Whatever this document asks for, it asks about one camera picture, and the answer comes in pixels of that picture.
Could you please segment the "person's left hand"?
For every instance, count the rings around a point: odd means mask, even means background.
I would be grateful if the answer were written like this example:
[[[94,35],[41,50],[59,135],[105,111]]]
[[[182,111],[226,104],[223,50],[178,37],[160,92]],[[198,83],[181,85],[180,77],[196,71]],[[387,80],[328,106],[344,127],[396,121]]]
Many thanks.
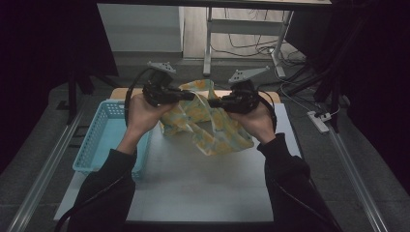
[[[152,106],[142,94],[131,98],[126,132],[116,148],[117,151],[132,155],[140,138],[151,130],[161,116],[176,106],[176,103]]]

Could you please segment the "white frame desk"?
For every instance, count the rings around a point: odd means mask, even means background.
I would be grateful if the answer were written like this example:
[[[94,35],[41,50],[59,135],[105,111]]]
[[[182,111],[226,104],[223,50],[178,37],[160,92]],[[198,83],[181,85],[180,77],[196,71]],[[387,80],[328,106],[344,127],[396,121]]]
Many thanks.
[[[333,7],[331,0],[97,0],[97,2],[103,4],[207,8],[206,45],[203,63],[204,76],[209,76],[211,73],[211,39],[213,33],[278,36],[278,45],[272,55],[274,63],[277,64],[278,52],[293,12],[325,11]],[[284,11],[284,20],[282,22],[262,22],[239,19],[214,19],[212,15],[215,8],[282,10]]]

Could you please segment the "light blue plastic basket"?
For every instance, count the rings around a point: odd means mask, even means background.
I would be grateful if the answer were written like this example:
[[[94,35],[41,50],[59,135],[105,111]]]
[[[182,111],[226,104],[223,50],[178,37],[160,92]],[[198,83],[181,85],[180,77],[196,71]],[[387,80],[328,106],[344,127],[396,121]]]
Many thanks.
[[[123,101],[102,101],[82,141],[73,170],[88,175],[98,171],[127,129]]]

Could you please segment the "person's right hand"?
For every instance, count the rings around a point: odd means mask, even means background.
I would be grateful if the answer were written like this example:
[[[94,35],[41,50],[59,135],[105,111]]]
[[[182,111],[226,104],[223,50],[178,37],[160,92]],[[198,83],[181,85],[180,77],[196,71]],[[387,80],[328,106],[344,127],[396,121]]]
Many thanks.
[[[248,114],[228,113],[228,115],[261,144],[267,144],[276,138],[271,113],[262,102]]]

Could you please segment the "aluminium rail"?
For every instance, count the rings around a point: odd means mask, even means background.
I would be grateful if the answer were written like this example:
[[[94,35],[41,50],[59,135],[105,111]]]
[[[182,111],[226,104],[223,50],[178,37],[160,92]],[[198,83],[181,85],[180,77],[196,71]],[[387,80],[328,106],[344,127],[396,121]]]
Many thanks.
[[[338,132],[333,128],[329,128],[329,136],[337,150],[339,159],[344,167],[344,170],[352,184],[356,195],[363,205],[366,217],[374,232],[389,232],[388,226],[383,219],[375,200],[367,189],[365,182],[358,171],[357,166],[352,160],[345,143]]]
[[[37,176],[34,184],[26,194],[22,204],[18,208],[11,224],[6,232],[24,232],[32,215],[34,214],[44,192],[54,175],[54,172],[63,157],[70,140],[73,138],[74,131],[76,130],[79,122],[84,115],[84,110],[78,111],[77,115],[73,118],[72,122],[65,127],[63,133],[60,135],[57,143],[52,148],[50,154],[47,157],[39,175]]]

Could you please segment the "white power strip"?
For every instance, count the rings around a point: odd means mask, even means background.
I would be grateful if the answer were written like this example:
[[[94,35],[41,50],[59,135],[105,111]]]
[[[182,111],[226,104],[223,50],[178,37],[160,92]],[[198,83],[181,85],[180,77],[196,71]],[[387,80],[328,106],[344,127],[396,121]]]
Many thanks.
[[[316,126],[320,133],[325,133],[329,131],[326,122],[329,121],[332,116],[330,113],[318,113],[315,111],[309,111],[307,116],[311,122]]]

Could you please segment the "black metal stand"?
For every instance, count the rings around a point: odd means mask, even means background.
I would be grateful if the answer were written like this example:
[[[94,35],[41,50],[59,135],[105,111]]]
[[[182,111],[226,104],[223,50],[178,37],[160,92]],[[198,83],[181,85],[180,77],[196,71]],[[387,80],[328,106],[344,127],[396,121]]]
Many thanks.
[[[105,84],[113,88],[119,88],[120,85],[112,80],[107,74],[99,71],[96,68],[92,68],[90,65],[83,65],[79,61],[76,61],[72,56],[68,61],[68,87],[69,87],[69,117],[67,124],[70,125],[77,115],[77,93],[76,89],[80,88],[81,92],[85,95],[92,95],[95,87],[92,83],[91,77],[94,76],[98,80],[101,80]]]
[[[378,0],[331,0],[325,11],[295,11],[287,41],[306,55],[303,67],[280,86],[290,98],[311,87],[315,102],[331,101],[330,125],[337,127],[340,80],[348,55]]]

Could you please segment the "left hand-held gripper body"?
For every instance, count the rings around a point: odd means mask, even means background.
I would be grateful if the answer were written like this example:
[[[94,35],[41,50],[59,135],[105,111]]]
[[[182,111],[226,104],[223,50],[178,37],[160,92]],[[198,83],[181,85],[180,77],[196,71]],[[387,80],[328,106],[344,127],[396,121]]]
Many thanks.
[[[146,102],[153,107],[178,102],[180,90],[169,86],[173,81],[171,74],[176,70],[169,63],[148,62],[147,65],[153,73],[143,87]]]

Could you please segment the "white table mat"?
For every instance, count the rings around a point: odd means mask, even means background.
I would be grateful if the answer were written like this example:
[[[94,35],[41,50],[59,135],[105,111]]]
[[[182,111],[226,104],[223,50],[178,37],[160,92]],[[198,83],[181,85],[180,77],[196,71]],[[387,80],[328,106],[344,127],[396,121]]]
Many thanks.
[[[256,147],[205,156],[188,134],[154,128],[127,221],[271,221],[264,161]]]

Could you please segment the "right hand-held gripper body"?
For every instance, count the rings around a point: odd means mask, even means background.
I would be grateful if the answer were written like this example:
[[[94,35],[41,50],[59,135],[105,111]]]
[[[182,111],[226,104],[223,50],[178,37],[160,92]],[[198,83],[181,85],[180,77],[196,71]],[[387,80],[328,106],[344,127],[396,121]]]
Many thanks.
[[[228,82],[231,84],[231,93],[221,98],[221,107],[227,112],[240,114],[247,114],[253,111],[259,104],[259,94],[251,79],[269,69],[266,66],[250,70],[236,70],[228,79]]]

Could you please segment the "orange print cloth bag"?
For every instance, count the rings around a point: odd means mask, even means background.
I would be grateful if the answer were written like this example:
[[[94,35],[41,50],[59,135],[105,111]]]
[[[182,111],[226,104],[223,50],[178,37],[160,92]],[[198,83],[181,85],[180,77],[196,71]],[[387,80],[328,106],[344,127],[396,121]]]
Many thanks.
[[[160,118],[161,132],[173,136],[187,132],[190,141],[206,156],[240,152],[254,146],[252,136],[222,108],[212,108],[208,100],[219,100],[214,82],[195,80],[179,86],[194,93],[192,101],[179,101]]]

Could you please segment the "grey cabinet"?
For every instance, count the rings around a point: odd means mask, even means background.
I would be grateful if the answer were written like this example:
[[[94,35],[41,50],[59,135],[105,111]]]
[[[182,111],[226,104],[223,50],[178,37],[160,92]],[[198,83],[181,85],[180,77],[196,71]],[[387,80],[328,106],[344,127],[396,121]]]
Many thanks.
[[[183,7],[99,4],[98,9],[113,51],[183,51]]]

